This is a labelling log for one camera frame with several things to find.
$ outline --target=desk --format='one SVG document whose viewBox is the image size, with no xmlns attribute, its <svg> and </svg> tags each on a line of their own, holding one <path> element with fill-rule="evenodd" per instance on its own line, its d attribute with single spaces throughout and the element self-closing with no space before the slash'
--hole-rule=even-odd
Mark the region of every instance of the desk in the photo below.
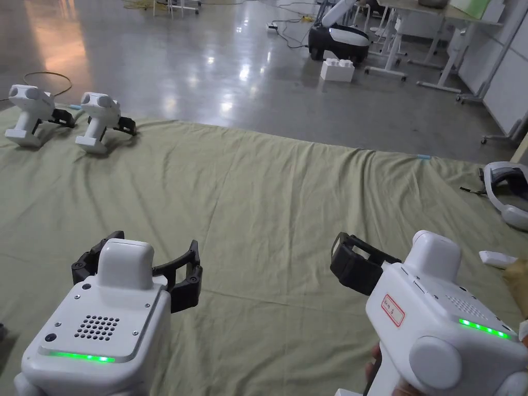
<svg viewBox="0 0 528 396">
<path fill-rule="evenodd" d="M 392 70 L 392 66 L 393 66 L 393 62 L 394 62 L 395 53 L 397 51 L 399 43 L 401 42 L 401 36 L 402 36 L 401 32 L 403 31 L 403 24 L 405 23 L 405 19 L 406 19 L 408 14 L 410 14 L 411 12 L 422 12 L 422 13 L 434 14 L 434 15 L 438 15 L 438 16 L 442 17 L 442 24 L 440 26 L 439 31 L 437 32 L 437 35 L 435 36 L 435 38 L 433 40 L 433 43 L 432 43 L 432 45 L 431 45 L 431 47 L 429 49 L 429 52 L 428 52 L 428 54 L 426 56 L 426 59 L 423 62 L 414 61 L 414 60 L 411 60 L 409 62 L 409 63 L 415 63 L 415 64 L 421 64 L 421 65 L 431 65 L 430 64 L 431 57 L 432 57 L 432 55 L 434 54 L 434 52 L 436 50 L 436 47 L 438 45 L 438 40 L 440 38 L 440 33 L 441 33 L 442 29 L 444 28 L 445 21 L 447 19 L 457 20 L 457 21 L 461 21 L 461 22 L 463 22 L 465 24 L 469 24 L 469 28 L 467 29 L 467 31 L 463 35 L 463 39 L 460 40 L 460 42 L 458 43 L 457 47 L 454 50 L 454 53 L 449 57 L 449 60 L 447 61 L 446 65 L 444 66 L 444 69 L 442 71 L 440 79 L 438 80 L 438 83 L 437 84 L 432 84 L 432 83 L 423 82 L 423 81 L 418 81 L 417 82 L 417 85 L 420 85 L 420 86 L 423 86 L 423 87 L 428 87 L 428 88 L 441 89 L 443 91 L 450 91 L 450 92 L 460 93 L 459 89 L 446 87 L 445 86 L 445 82 L 447 80 L 447 77 L 449 76 L 449 73 L 451 71 L 452 66 L 455 63 L 455 60 L 456 60 L 456 58 L 458 56 L 459 51 L 461 49 L 465 48 L 465 46 L 471 40 L 471 36 L 473 35 L 475 26 L 478 23 L 499 25 L 497 23 L 488 22 L 488 21 L 481 21 L 481 20 L 478 20 L 476 18 L 473 18 L 472 16 L 462 12 L 461 10 L 459 10 L 459 9 L 457 9 L 457 8 L 451 6 L 451 5 L 448 5 L 447 7 L 439 10 L 439 9 L 436 9 L 436 8 L 422 6 L 422 5 L 418 4 L 418 0 L 379 0 L 378 2 L 380 3 L 381 6 L 389 7 L 389 8 L 393 8 L 395 10 L 398 10 L 399 21 L 396 23 L 396 25 L 394 27 L 397 36 L 396 36 L 394 45 L 393 45 L 393 47 L 391 49 L 391 54 L 393 54 L 393 56 L 391 56 L 391 54 L 389 55 L 389 58 L 387 59 L 387 64 L 385 65 L 385 68 L 384 69 L 381 69 L 381 68 L 365 68 L 365 71 L 369 72 L 370 70 L 375 70 L 375 71 L 380 71 L 380 72 L 387 73 L 387 74 L 400 76 L 402 81 L 405 81 L 405 79 L 407 78 L 407 75 L 405 73 L 402 73 L 402 72 L 393 71 Z"/>
</svg>

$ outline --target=concrete floor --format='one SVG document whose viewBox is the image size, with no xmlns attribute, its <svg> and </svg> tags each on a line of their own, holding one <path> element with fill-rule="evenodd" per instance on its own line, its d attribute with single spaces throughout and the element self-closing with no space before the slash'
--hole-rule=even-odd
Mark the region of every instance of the concrete floor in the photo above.
<svg viewBox="0 0 528 396">
<path fill-rule="evenodd" d="M 171 20 L 164 12 L 154 18 L 152 10 L 127 10 L 121 0 L 0 0 L 0 92 L 7 95 L 25 73 L 49 70 L 73 81 L 58 102 L 79 103 L 85 91 L 105 92 L 136 117 L 479 163 L 513 154 L 504 144 L 480 145 L 482 134 L 501 133 L 483 107 L 460 106 L 453 94 L 415 85 L 436 81 L 436 71 L 402 62 L 410 73 L 406 83 L 362 70 L 350 84 L 324 82 L 321 64 L 307 49 L 291 50 L 266 30 L 271 20 L 297 18 L 276 7 L 287 1 L 206 4 L 213 1 L 231 2 L 204 0 L 198 16 L 186 12 L 182 18 L 178 11 Z M 306 4 L 286 7 L 317 11 Z M 287 34 L 301 40 L 309 27 L 290 23 Z M 411 56 L 427 50 L 403 46 Z M 375 57 L 366 61 L 379 63 Z M 66 86 L 57 77 L 30 77 L 30 83 L 52 92 Z M 451 83 L 463 87 L 458 78 Z"/>
</svg>

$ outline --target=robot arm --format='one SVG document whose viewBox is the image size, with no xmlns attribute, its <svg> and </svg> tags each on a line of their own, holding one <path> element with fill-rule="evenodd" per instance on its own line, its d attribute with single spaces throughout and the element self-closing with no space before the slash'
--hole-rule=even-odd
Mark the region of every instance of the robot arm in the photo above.
<svg viewBox="0 0 528 396">
<path fill-rule="evenodd" d="M 369 296 L 366 313 L 382 359 L 363 395 L 389 396 L 403 382 L 434 395 L 525 395 L 528 350 L 512 329 L 454 283 L 461 256 L 455 243 L 419 231 L 400 263 L 356 241 L 340 234 L 331 270 L 342 284 Z M 354 246 L 370 256 L 353 252 Z"/>
<path fill-rule="evenodd" d="M 346 14 L 356 2 L 357 0 L 340 0 L 326 13 L 325 16 L 323 16 L 321 23 L 324 27 L 331 27 L 339 20 L 339 18 L 342 18 L 343 15 Z"/>
</svg>

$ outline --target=human hand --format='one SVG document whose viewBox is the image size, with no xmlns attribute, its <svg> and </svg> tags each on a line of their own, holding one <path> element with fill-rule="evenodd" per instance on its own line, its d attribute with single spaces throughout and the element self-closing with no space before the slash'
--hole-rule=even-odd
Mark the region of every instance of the human hand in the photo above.
<svg viewBox="0 0 528 396">
<path fill-rule="evenodd" d="M 374 359 L 381 358 L 380 345 L 376 344 L 371 350 L 372 357 Z M 365 376 L 367 381 L 372 375 L 374 370 L 374 363 L 367 363 L 365 366 Z M 411 384 L 405 382 L 404 384 L 398 384 L 398 387 L 392 392 L 392 396 L 423 396 L 423 393 L 416 390 Z"/>
</svg>

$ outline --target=round button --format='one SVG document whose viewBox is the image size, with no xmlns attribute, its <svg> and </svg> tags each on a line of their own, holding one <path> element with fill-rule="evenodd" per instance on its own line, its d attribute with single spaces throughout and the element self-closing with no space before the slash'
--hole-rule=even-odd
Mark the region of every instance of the round button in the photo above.
<svg viewBox="0 0 528 396">
<path fill-rule="evenodd" d="M 409 352 L 409 363 L 416 377 L 435 389 L 452 388 L 462 376 L 458 350 L 436 337 L 419 338 Z"/>
</svg>

